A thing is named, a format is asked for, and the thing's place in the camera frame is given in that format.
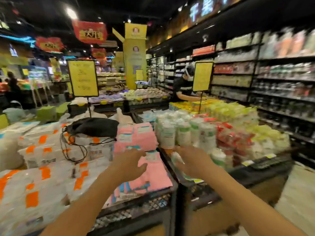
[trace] supermarket aisle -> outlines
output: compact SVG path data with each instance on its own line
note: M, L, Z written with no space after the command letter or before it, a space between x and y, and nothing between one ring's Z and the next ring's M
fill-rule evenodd
M315 170L295 165L276 210L307 235L315 232ZM248 236L241 227L235 236Z

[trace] pink package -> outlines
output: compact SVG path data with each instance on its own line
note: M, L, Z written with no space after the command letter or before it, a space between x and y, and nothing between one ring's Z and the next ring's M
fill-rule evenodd
M117 142L114 144L114 152L123 152L132 147L144 151L153 151L157 146L157 139L151 124L140 123L118 128Z

